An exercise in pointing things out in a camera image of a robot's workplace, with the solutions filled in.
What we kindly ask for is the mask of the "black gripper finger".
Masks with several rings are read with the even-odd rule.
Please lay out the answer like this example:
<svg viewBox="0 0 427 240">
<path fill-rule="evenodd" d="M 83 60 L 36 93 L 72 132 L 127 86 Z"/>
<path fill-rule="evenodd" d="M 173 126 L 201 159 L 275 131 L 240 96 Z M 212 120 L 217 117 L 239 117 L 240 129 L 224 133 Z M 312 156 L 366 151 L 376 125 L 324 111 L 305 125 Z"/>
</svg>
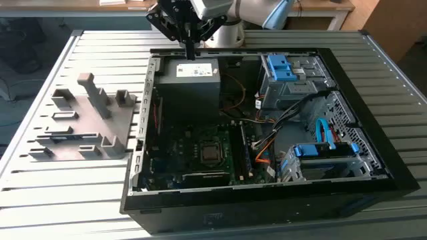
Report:
<svg viewBox="0 0 427 240">
<path fill-rule="evenodd" d="M 159 5 L 151 7 L 145 18 L 171 41 L 177 41 L 180 43 L 185 51 L 185 58 L 191 59 L 191 40 L 185 26 L 176 27 Z"/>
<path fill-rule="evenodd" d="M 209 18 L 208 20 L 200 20 L 197 16 L 191 19 L 191 60 L 196 59 L 196 48 L 200 42 L 204 42 L 213 35 L 216 30 L 227 21 L 227 16 L 220 15 Z"/>
</svg>

